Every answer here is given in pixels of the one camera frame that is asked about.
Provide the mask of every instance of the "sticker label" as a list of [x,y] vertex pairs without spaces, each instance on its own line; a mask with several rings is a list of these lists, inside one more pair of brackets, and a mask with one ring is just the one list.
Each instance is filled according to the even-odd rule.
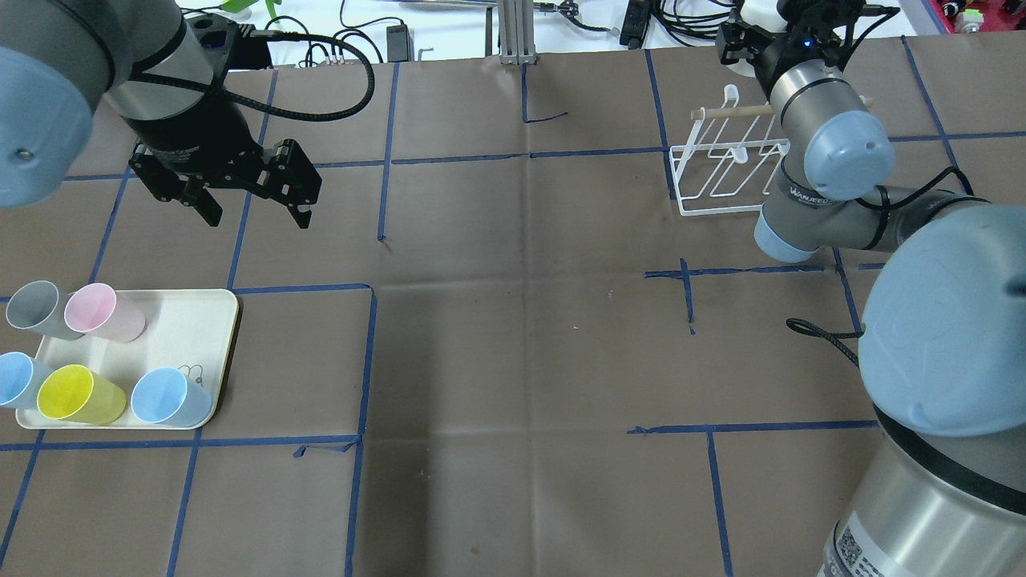
[[855,512],[835,539],[840,564],[853,577],[918,577],[880,549]]

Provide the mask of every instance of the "plastic cup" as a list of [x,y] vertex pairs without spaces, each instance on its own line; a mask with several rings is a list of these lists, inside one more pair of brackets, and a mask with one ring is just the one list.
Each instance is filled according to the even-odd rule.
[[86,284],[68,300],[68,326],[101,339],[130,343],[146,330],[146,316],[103,282]]
[[81,338],[80,331],[65,322],[68,294],[49,280],[36,280],[17,290],[7,303],[7,323],[14,329],[32,331],[45,337],[66,341]]
[[124,413],[127,399],[121,387],[81,364],[69,364],[43,381],[36,403],[47,419],[106,425]]
[[24,352],[0,354],[0,407],[36,409],[40,385],[53,373]]
[[131,411],[144,423],[191,427],[210,414],[213,397],[177,369],[154,369],[135,383]]

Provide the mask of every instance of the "blue tape line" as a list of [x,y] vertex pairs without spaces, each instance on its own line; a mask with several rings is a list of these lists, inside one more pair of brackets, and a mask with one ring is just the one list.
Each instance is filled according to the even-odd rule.
[[121,186],[118,187],[118,195],[114,198],[114,207],[111,208],[111,216],[107,219],[107,228],[104,230],[104,238],[100,241],[100,251],[96,252],[96,261],[92,264],[92,272],[89,273],[89,283],[96,281],[100,274],[100,265],[104,262],[104,255],[107,254],[107,243],[111,240],[111,233],[114,231],[114,220],[118,217],[118,209],[121,207],[121,199],[125,195],[125,187],[128,186],[128,175],[131,167],[125,166],[125,171],[121,176]]
[[709,472],[712,476],[712,499],[716,505],[716,525],[719,527],[719,549],[723,554],[723,573],[734,577],[734,563],[731,561],[731,542],[726,536],[726,511],[723,509],[723,489],[719,483],[719,463],[716,460],[716,441],[712,431],[706,432],[709,449]]
[[549,116],[546,118],[537,118],[535,120],[527,119],[527,65],[520,65],[520,118],[523,120],[524,124],[531,124],[534,122],[547,122],[549,120],[555,120],[560,116],[566,116],[568,112],[560,112],[555,116]]
[[1019,139],[1026,137],[1026,130],[1015,130],[1011,132],[966,132],[964,134],[948,134],[952,141],[968,141],[975,139]]
[[356,512],[360,503],[360,477],[363,473],[363,444],[356,446],[353,485],[349,493],[349,524],[346,530],[346,577],[353,577],[353,555],[356,553]]
[[235,275],[239,270],[239,258],[242,256],[242,242],[246,236],[246,223],[249,221],[249,204],[252,202],[253,195],[246,193],[246,199],[242,203],[242,216],[239,217],[239,232],[235,236],[235,251],[232,252],[232,265],[228,269],[228,283],[226,287],[229,291],[235,288]]
[[840,282],[844,286],[844,300],[847,301],[847,312],[852,315],[852,326],[855,332],[862,331],[862,322],[859,320],[859,309],[855,306],[855,297],[852,296],[852,285],[847,281],[847,274],[844,272],[844,263],[840,260],[840,251],[836,246],[833,248],[834,262],[837,263],[837,274],[840,275]]
[[347,162],[314,162],[315,168],[354,168],[357,166],[382,166],[384,160],[349,160]]
[[795,421],[784,423],[722,423],[718,425],[661,425],[634,427],[627,434],[683,434],[700,432],[765,432],[765,431],[816,431],[835,429],[868,429],[876,421]]
[[663,116],[663,100],[659,95],[659,81],[656,80],[656,66],[652,62],[652,51],[644,50],[645,64],[648,67],[648,83],[652,85],[652,98],[656,103],[656,120],[659,122],[659,142],[663,146],[663,171],[666,174],[666,188],[670,192],[670,198],[676,198],[673,187],[673,166],[670,165],[670,144],[666,137],[666,119]]
[[197,441],[199,447],[272,447],[281,445],[332,445],[359,443],[356,434],[325,434],[308,436],[262,436],[234,438],[203,438]]
[[930,14],[930,20],[934,21],[934,26],[937,27],[937,32],[940,34],[948,34],[948,27],[944,26],[941,21],[941,16],[937,14],[937,10],[934,9],[933,0],[920,0],[922,2],[922,7],[926,9],[926,13]]
[[520,158],[526,156],[524,153],[512,154],[479,154],[476,156],[440,156],[437,158],[403,158],[393,160],[392,164],[436,164],[442,162],[475,162],[481,160],[506,160],[508,158]]
[[915,56],[912,54],[912,47],[908,44],[908,37],[902,35],[901,43],[905,47],[905,56],[908,59],[908,64],[912,68],[912,76],[915,77],[915,83],[919,86],[919,92],[922,93],[922,100],[926,103],[926,109],[930,111],[930,116],[934,119],[934,124],[937,125],[937,133],[941,138],[941,144],[944,145],[945,152],[948,153],[948,160],[955,166],[958,165],[958,161],[955,160],[955,152],[951,149],[951,143],[948,142],[948,136],[944,131],[944,125],[941,124],[941,117],[937,114],[937,108],[934,106],[934,101],[930,99],[930,92],[926,91],[926,84],[922,80],[922,75],[919,74],[919,67],[915,64]]
[[369,284],[353,282],[348,284],[300,284],[295,286],[253,286],[250,288],[233,288],[236,295],[269,295],[277,293],[323,293],[328,291],[365,291],[373,290]]
[[[271,106],[274,103],[274,93],[278,88],[278,71],[275,70],[271,74],[271,86],[267,91],[267,106]],[[264,139],[267,137],[267,125],[271,121],[271,115],[267,112],[264,113],[264,122],[260,127],[260,136],[256,139],[260,146],[264,146]],[[249,204],[252,202],[253,195],[246,193],[245,202],[242,204],[242,215],[239,217],[239,232],[235,236],[235,249],[232,253],[232,264],[228,269],[228,283],[226,287],[230,291],[235,286],[235,275],[239,270],[239,257],[242,255],[242,242],[246,235],[246,223],[249,221]]]
[[88,175],[81,177],[66,177],[66,183],[79,183],[83,181],[120,181],[125,178],[124,175]]
[[385,211],[388,209],[388,178],[392,166],[392,137],[395,133],[395,100],[399,93],[399,63],[392,69],[392,93],[388,102],[388,128],[385,132],[385,170],[382,175],[382,202],[378,209],[378,240],[385,240]]
[[552,152],[531,152],[530,158],[562,158],[565,156],[604,156],[607,154],[645,154],[663,152],[659,147],[647,148],[607,148],[598,150],[559,150]]
[[36,459],[39,458],[39,446],[43,443],[43,435],[46,431],[39,431],[36,435],[35,448],[32,456],[29,457],[29,464],[25,467],[25,475],[22,476],[22,487],[17,490],[17,498],[14,499],[14,507],[10,511],[10,518],[7,521],[7,530],[4,531],[3,541],[0,542],[0,568],[7,557],[7,548],[10,546],[10,539],[14,536],[14,526],[17,524],[17,516],[22,512],[22,505],[25,504],[25,495],[29,492],[29,483],[32,482],[32,472],[36,469]]
[[367,432],[367,408],[370,402],[370,373],[374,358],[374,336],[378,333],[378,296],[370,294],[370,314],[367,316],[367,344],[363,353],[363,396],[360,398],[360,434]]
[[199,440],[203,435],[203,427],[196,429],[193,435],[193,448],[189,454],[189,468],[186,469],[186,482],[182,488],[182,502],[179,504],[179,517],[174,523],[174,538],[171,540],[171,554],[167,560],[167,577],[174,577],[179,563],[179,548],[182,546],[182,530],[186,525],[186,511],[189,509],[189,495],[192,493],[193,475],[196,473],[196,457],[199,455]]
[[695,304],[692,300],[692,278],[687,270],[687,261],[680,259],[680,278],[684,281],[684,302],[687,304],[687,330],[695,335]]
[[739,272],[754,272],[759,274],[774,274],[781,272],[823,272],[826,269],[820,265],[788,265],[776,267],[752,267],[752,268],[700,268],[688,271],[690,276],[702,276],[704,274],[736,274]]

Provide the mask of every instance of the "white tray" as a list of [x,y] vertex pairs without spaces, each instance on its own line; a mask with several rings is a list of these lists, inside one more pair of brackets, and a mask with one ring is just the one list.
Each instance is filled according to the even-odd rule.
[[230,291],[118,291],[146,315],[146,331],[130,343],[116,343],[86,335],[77,341],[43,337],[36,358],[53,369],[84,364],[120,386],[127,397],[143,375],[158,367],[189,370],[189,376],[210,391],[210,414],[192,427],[144,423],[130,407],[116,421],[89,425],[47,419],[39,411],[18,409],[17,424],[27,429],[195,429],[218,410],[222,379],[235,337],[239,301]]

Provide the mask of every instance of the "dish rack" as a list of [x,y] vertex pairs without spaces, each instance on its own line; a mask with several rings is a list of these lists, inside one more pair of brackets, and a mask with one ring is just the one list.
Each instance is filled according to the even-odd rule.
[[[702,107],[692,111],[695,123],[687,144],[672,146],[667,153],[673,169],[677,207],[682,217],[758,210],[761,197],[768,194],[770,181],[784,160],[790,143],[787,139],[770,138],[776,115],[768,104],[739,107],[740,101],[737,86],[723,86],[723,104],[719,108]],[[738,138],[736,134],[742,130],[743,134]],[[701,187],[692,189],[694,192],[681,190],[690,187],[681,185],[688,163],[694,166],[693,161],[702,158],[713,164],[712,172]],[[763,174],[756,177],[763,167],[766,168]],[[742,191],[747,194],[739,196]],[[731,197],[737,202],[726,206],[687,208],[684,205],[685,201],[701,198]]]

